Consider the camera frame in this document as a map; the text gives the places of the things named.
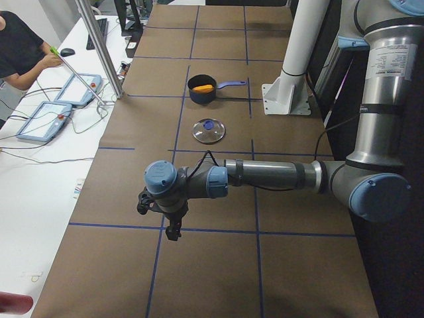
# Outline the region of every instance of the brown paper surface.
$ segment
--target brown paper surface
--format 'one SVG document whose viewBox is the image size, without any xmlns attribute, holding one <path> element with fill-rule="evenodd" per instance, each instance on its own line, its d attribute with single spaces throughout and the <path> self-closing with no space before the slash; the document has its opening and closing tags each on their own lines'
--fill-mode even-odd
<svg viewBox="0 0 424 318">
<path fill-rule="evenodd" d="M 189 201 L 178 242 L 161 214 L 136 212 L 155 160 L 313 160 L 317 110 L 267 116 L 262 103 L 291 25 L 282 7 L 154 6 L 33 317 L 377 317 L 348 211 L 330 196 L 230 187 Z M 248 85 L 198 105 L 186 86 L 197 74 Z M 224 123 L 223 140 L 193 138 L 204 118 Z M 318 153 L 332 160 L 325 136 Z"/>
</svg>

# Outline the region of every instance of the person's arm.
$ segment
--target person's arm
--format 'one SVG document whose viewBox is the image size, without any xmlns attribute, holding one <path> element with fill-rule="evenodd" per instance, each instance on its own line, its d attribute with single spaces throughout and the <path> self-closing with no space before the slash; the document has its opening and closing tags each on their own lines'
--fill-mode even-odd
<svg viewBox="0 0 424 318">
<path fill-rule="evenodd" d="M 27 73 L 19 75 L 18 73 L 12 74 L 4 78 L 5 82 L 20 90 L 27 90 L 36 81 L 37 77 L 46 68 L 53 68 L 59 66 L 62 60 L 54 54 L 47 54 L 41 61 L 39 61 Z"/>
</svg>

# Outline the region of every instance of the white wall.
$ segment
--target white wall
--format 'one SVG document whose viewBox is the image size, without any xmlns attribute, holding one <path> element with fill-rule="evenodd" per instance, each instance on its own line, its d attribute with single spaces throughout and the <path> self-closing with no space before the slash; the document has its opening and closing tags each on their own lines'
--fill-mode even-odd
<svg viewBox="0 0 424 318">
<path fill-rule="evenodd" d="M 74 0 L 0 0 L 0 11 L 16 13 L 35 33 L 59 46 L 80 14 Z"/>
</svg>

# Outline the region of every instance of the white table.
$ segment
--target white table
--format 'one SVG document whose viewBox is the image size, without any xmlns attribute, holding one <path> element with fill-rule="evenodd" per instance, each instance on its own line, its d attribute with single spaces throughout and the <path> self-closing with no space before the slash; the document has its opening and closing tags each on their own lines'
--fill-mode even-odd
<svg viewBox="0 0 424 318">
<path fill-rule="evenodd" d="M 117 17 L 107 17 L 109 34 L 107 47 L 116 70 L 121 61 L 130 62 L 125 54 L 125 39 Z M 74 56 L 66 60 L 77 71 L 99 74 L 106 83 L 106 75 L 95 50 L 87 51 L 87 30 L 80 19 L 59 47 L 73 48 Z M 38 82 L 43 88 L 62 87 L 71 75 L 65 66 L 44 70 Z M 37 83 L 30 91 L 39 89 Z M 58 91 L 48 92 L 49 98 Z M 103 94 L 104 100 L 112 100 L 110 85 Z M 14 115 L 23 112 L 30 115 L 46 96 L 41 93 L 24 98 Z M 96 100 L 73 115 L 75 129 L 82 131 L 99 120 Z M 6 150 L 12 154 L 40 161 L 59 161 L 94 157 L 99 139 L 103 135 L 113 106 L 107 107 L 109 115 L 88 131 L 76 134 L 68 123 L 63 131 L 48 145 L 33 150 Z M 16 134 L 22 121 L 8 120 L 0 131 L 0 138 Z M 24 142 L 16 137 L 0 140 L 0 147 L 27 148 L 38 144 Z M 74 188 L 78 179 L 84 179 L 91 160 L 64 162 L 61 164 L 35 164 L 28 160 L 0 153 L 0 291 L 30 295 L 36 303 L 47 274 L 53 263 L 76 204 Z M 0 317 L 14 315 L 0 314 Z"/>
</svg>

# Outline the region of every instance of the silver cylinder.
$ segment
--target silver cylinder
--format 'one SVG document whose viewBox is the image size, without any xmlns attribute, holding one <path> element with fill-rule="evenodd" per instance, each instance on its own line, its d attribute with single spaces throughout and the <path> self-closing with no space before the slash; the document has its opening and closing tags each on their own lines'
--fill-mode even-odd
<svg viewBox="0 0 424 318">
<path fill-rule="evenodd" d="M 250 160 L 240 160 L 237 163 L 236 160 L 225 160 L 224 165 L 228 169 L 229 176 L 236 180 L 240 176 L 241 184 L 250 186 L 277 189 L 314 189 L 319 188 L 321 182 L 319 164 Z"/>
<path fill-rule="evenodd" d="M 121 98 L 123 96 L 122 85 L 118 80 L 118 76 L 113 66 L 111 57 L 107 51 L 105 41 L 101 36 L 99 26 L 97 25 L 93 11 L 91 10 L 91 7 L 86 0 L 76 0 L 76 3 L 85 26 L 87 27 L 88 34 L 93 40 L 95 50 L 99 56 L 101 65 L 106 72 L 107 79 L 113 88 L 113 92 L 117 98 Z"/>
<path fill-rule="evenodd" d="M 411 85 L 417 45 L 424 26 L 389 26 L 369 32 L 370 44 L 362 107 L 355 149 L 348 164 L 394 168 L 403 166 L 398 158 L 401 108 Z M 379 107 L 378 111 L 367 108 Z"/>
</svg>

